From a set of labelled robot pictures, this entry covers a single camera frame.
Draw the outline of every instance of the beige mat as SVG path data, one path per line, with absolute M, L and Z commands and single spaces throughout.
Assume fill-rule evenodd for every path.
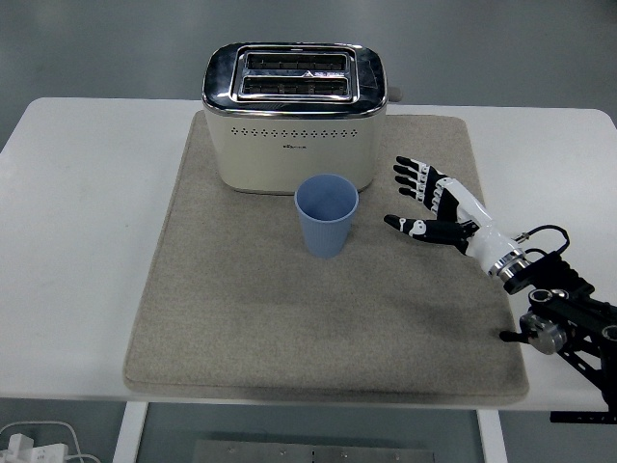
M 505 292 L 475 260 L 390 228 L 431 218 L 398 194 L 396 155 L 481 192 L 465 123 L 388 116 L 373 183 L 342 253 L 304 248 L 293 198 L 233 191 L 193 120 L 126 354 L 157 395 L 499 405 L 527 391 Z

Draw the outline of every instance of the cream toaster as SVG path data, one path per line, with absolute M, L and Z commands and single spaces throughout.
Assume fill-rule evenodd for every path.
M 233 43 L 210 58 L 202 100 L 219 175 L 236 190 L 293 194 L 321 173 L 359 190 L 373 179 L 388 87 L 368 48 Z

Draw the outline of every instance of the metal plate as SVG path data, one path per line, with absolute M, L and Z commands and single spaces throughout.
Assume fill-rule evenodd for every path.
M 199 440 L 193 463 L 434 463 L 426 449 Z

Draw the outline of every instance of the plastic cup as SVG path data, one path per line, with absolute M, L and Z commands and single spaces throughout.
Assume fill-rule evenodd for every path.
M 308 251 L 322 259 L 340 253 L 358 207 L 354 184 L 335 174 L 320 174 L 298 187 L 294 202 Z

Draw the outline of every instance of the robotic arm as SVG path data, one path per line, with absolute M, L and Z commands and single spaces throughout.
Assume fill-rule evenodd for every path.
M 529 311 L 520 319 L 521 332 L 502 332 L 501 339 L 557 353 L 602 391 L 609 412 L 617 412 L 617 307 L 591 298 L 595 289 L 561 259 L 570 244 L 566 231 L 547 225 L 508 237 L 458 180 L 420 161 L 398 156 L 396 162 L 395 180 L 403 185 L 399 192 L 424 204 L 437 219 L 387 215 L 386 223 L 414 239 L 452 245 L 477 259 L 487 275 L 503 281 L 509 294 L 535 286 Z M 551 253 L 522 249 L 532 234 L 545 229 L 560 231 L 566 243 Z M 541 257 L 532 261 L 531 253 Z M 593 369 L 577 355 L 580 351 L 600 358 L 601 368 Z

